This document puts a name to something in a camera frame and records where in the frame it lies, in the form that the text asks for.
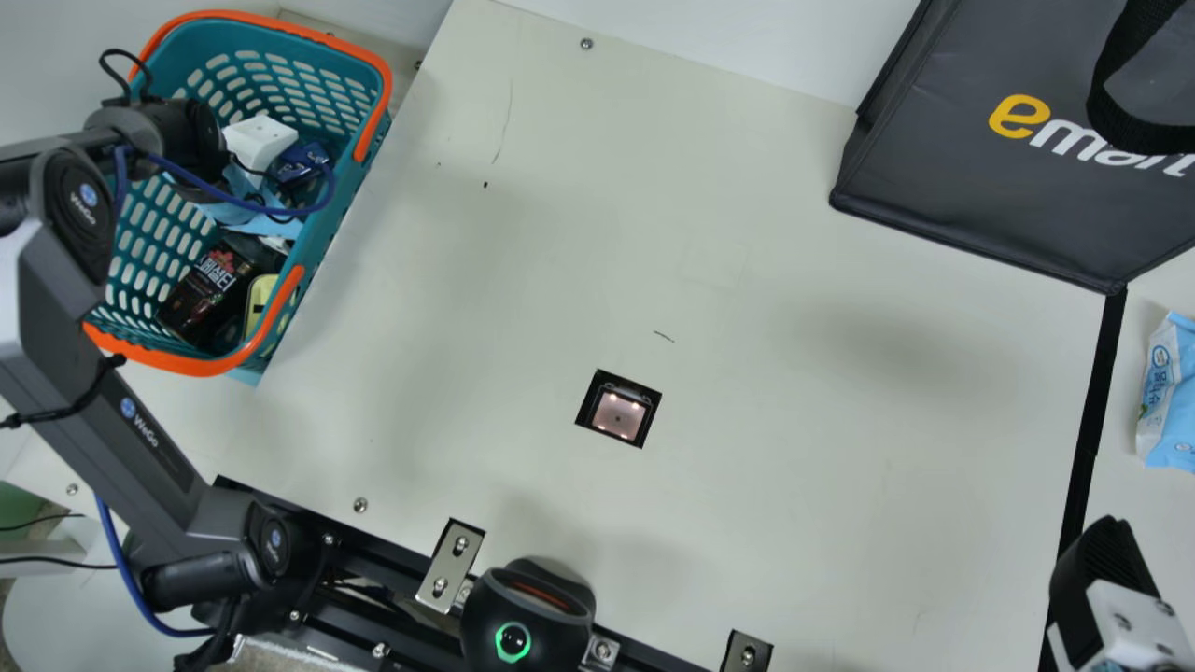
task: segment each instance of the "blue cable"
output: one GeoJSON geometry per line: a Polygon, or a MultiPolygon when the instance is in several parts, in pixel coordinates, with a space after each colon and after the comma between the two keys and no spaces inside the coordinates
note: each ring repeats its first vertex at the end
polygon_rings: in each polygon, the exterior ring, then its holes
{"type": "Polygon", "coordinates": [[[129,193],[129,161],[125,154],[130,149],[128,145],[121,145],[112,152],[112,158],[116,160],[116,216],[121,216],[124,196],[129,193]]]}
{"type": "Polygon", "coordinates": [[[201,191],[203,191],[208,196],[212,196],[213,198],[219,198],[226,203],[232,203],[234,206],[245,208],[246,210],[261,213],[264,215],[275,215],[275,216],[310,215],[312,213],[326,208],[327,204],[332,202],[332,196],[336,195],[336,175],[332,172],[332,169],[330,169],[326,163],[319,164],[319,167],[324,171],[324,178],[327,181],[327,185],[324,188],[324,196],[314,206],[299,208],[296,210],[290,210],[287,208],[271,208],[269,206],[253,203],[252,201],[245,201],[238,198],[232,194],[228,194],[227,191],[221,191],[220,189],[208,184],[207,182],[203,182],[196,175],[191,173],[183,166],[171,161],[165,157],[159,157],[158,154],[146,154],[146,159],[148,159],[153,164],[157,164],[158,166],[164,169],[166,172],[173,175],[174,177],[182,178],[191,183],[192,185],[197,187],[201,191]]]}
{"type": "Polygon", "coordinates": [[[137,605],[141,616],[145,616],[154,630],[171,637],[207,637],[215,634],[215,630],[212,629],[176,630],[154,616],[153,611],[149,610],[149,605],[146,604],[141,589],[137,588],[137,584],[133,579],[133,573],[129,572],[129,563],[124,560],[124,551],[121,550],[121,540],[116,537],[116,526],[112,525],[112,512],[109,511],[108,505],[104,503],[104,500],[99,499],[98,494],[96,495],[96,506],[99,508],[99,524],[104,527],[108,548],[112,549],[112,560],[116,562],[116,569],[120,570],[121,579],[124,579],[124,587],[129,589],[129,594],[133,597],[134,604],[137,605]]]}

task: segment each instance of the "wet wipes package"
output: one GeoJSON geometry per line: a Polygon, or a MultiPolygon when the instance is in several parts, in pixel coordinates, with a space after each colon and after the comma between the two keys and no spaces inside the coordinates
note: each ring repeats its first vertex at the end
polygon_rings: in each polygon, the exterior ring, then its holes
{"type": "Polygon", "coordinates": [[[1195,322],[1171,312],[1150,336],[1136,421],[1136,454],[1146,466],[1195,472],[1195,322]]]}

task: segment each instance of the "teal basket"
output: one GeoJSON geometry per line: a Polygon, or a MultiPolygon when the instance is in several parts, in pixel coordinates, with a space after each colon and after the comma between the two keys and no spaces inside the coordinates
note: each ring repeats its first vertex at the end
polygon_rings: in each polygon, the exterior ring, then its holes
{"type": "MultiPolygon", "coordinates": [[[[374,54],[329,35],[241,12],[185,14],[163,26],[141,54],[153,91],[212,105],[221,126],[256,115],[318,140],[333,159],[336,195],[306,218],[257,328],[240,347],[213,358],[154,319],[191,264],[222,236],[216,222],[174,194],[163,176],[131,185],[121,210],[105,301],[87,332],[104,349],[186,375],[256,383],[319,269],[378,146],[390,128],[391,77],[374,54]]],[[[140,88],[142,74],[133,78],[140,88]]],[[[315,181],[289,207],[313,203],[315,181]]]]}

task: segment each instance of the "emart logo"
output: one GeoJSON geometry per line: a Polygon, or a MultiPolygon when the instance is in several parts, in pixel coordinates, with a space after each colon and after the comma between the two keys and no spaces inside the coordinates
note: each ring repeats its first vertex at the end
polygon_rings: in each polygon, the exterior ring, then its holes
{"type": "Polygon", "coordinates": [[[1195,164],[1195,154],[1157,154],[1145,155],[1108,147],[1108,142],[1098,133],[1066,120],[1052,120],[1050,109],[1042,99],[1013,93],[995,106],[987,126],[1005,138],[1024,140],[1031,138],[1031,147],[1046,147],[1050,141],[1050,152],[1066,157],[1072,149],[1078,149],[1074,158],[1080,161],[1095,159],[1105,166],[1133,166],[1134,170],[1160,167],[1170,177],[1184,177],[1187,169],[1195,164]],[[1162,166],[1171,159],[1169,165],[1162,166]]]}

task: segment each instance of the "basket handle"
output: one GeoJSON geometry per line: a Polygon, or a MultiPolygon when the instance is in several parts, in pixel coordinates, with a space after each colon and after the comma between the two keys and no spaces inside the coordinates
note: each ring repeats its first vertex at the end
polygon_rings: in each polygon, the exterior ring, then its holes
{"type": "MultiPolygon", "coordinates": [[[[158,47],[163,43],[163,41],[166,39],[166,36],[170,35],[170,31],[174,30],[176,28],[186,22],[197,19],[226,19],[231,22],[240,22],[266,28],[270,30],[277,30],[280,32],[296,35],[299,37],[311,39],[312,42],[318,42],[320,44],[324,44],[325,47],[331,47],[337,51],[343,51],[349,56],[353,56],[354,59],[364,61],[370,66],[373,66],[374,69],[376,69],[378,73],[381,75],[382,80],[381,93],[378,96],[378,99],[374,100],[373,112],[369,115],[369,118],[366,120],[366,126],[361,133],[361,138],[357,139],[357,146],[353,149],[353,160],[357,161],[358,164],[363,164],[366,161],[366,157],[369,154],[369,143],[373,142],[374,134],[378,132],[378,124],[381,123],[381,117],[384,114],[386,114],[386,104],[390,102],[390,92],[392,88],[390,66],[387,66],[386,61],[381,60],[381,57],[378,56],[378,54],[374,54],[373,51],[364,49],[362,47],[357,47],[356,44],[353,44],[350,42],[345,42],[337,37],[332,37],[331,35],[319,32],[318,30],[313,30],[301,25],[295,25],[278,19],[272,19],[269,17],[259,17],[257,14],[250,14],[247,12],[235,12],[232,10],[203,10],[200,12],[191,12],[189,14],[176,17],[174,19],[171,19],[160,29],[158,29],[158,32],[155,32],[153,37],[149,38],[149,42],[146,43],[145,49],[141,50],[141,61],[142,62],[149,61],[149,56],[154,53],[154,50],[158,49],[158,47]]],[[[133,78],[137,75],[137,69],[139,69],[137,66],[134,65],[133,69],[129,71],[129,81],[133,81],[133,78]]]]}
{"type": "Polygon", "coordinates": [[[299,287],[299,281],[302,280],[305,274],[306,269],[301,265],[292,268],[290,273],[287,274],[286,280],[282,282],[282,286],[278,287],[275,293],[274,300],[270,301],[270,307],[265,311],[262,320],[257,324],[257,329],[253,331],[253,337],[245,343],[241,343],[240,348],[217,359],[197,360],[185,355],[176,355],[172,353],[164,353],[161,350],[151,350],[148,348],[142,348],[141,346],[134,346],[128,341],[100,331],[98,326],[88,322],[82,323],[82,329],[102,349],[110,353],[122,354],[135,362],[160,368],[163,371],[170,371],[172,373],[180,373],[183,375],[195,375],[196,378],[221,375],[237,368],[257,352],[257,349],[262,346],[262,342],[265,341],[265,336],[274,330],[274,323],[277,322],[278,313],[282,312],[282,306],[290,300],[290,295],[294,294],[295,289],[299,287]]]}

